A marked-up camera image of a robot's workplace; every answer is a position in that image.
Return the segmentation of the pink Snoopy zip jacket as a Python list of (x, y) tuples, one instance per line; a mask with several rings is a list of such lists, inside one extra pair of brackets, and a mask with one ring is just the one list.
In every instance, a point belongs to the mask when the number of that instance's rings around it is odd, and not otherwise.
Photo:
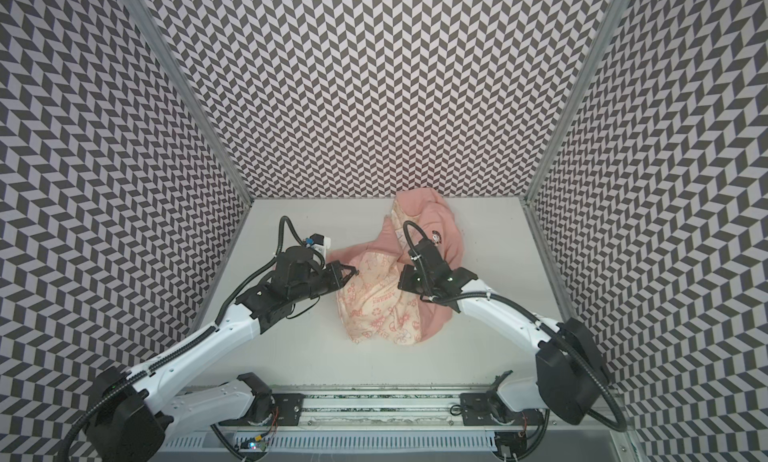
[(358, 270), (336, 293), (340, 320), (355, 343), (381, 338), (414, 345), (436, 335), (452, 317), (451, 309), (398, 288), (410, 262), (403, 230), (407, 221), (424, 229), (451, 268), (462, 264), (462, 233), (445, 199), (432, 188), (399, 192), (376, 239), (330, 253), (332, 261)]

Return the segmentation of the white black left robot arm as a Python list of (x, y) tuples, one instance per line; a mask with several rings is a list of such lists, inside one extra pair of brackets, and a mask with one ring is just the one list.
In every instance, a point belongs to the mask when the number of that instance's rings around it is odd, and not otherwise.
[(89, 390), (75, 428), (104, 461), (148, 461), (180, 435), (240, 421), (274, 424), (272, 389), (252, 372), (203, 391), (183, 389), (234, 349), (291, 316), (295, 305), (344, 288), (355, 267), (328, 262), (311, 246), (293, 246), (246, 278), (216, 318), (165, 352), (120, 371), (108, 369)]

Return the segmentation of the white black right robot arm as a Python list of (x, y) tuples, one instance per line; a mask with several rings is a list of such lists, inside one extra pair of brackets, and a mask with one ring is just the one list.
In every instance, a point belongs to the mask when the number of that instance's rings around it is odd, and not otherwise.
[(423, 302), (472, 317), (511, 340), (533, 358), (531, 371), (509, 372), (491, 390), (512, 412), (548, 409), (571, 425), (592, 417), (620, 431), (626, 419), (610, 392), (612, 376), (592, 332), (579, 320), (536, 314), (489, 287), (464, 267), (450, 268), (438, 249), (423, 241), (408, 251), (398, 288)]

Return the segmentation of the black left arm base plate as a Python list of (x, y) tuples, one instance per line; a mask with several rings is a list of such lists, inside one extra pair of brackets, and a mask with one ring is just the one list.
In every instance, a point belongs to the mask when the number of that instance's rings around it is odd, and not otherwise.
[(220, 422), (220, 425), (225, 427), (297, 426), (302, 414), (304, 400), (305, 395), (302, 393), (257, 395), (242, 417)]

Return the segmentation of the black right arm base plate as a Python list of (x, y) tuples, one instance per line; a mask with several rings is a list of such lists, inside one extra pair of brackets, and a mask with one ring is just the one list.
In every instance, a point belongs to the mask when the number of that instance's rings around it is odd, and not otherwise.
[(541, 411), (513, 411), (490, 392), (461, 393), (459, 407), (465, 426), (537, 426), (544, 420)]

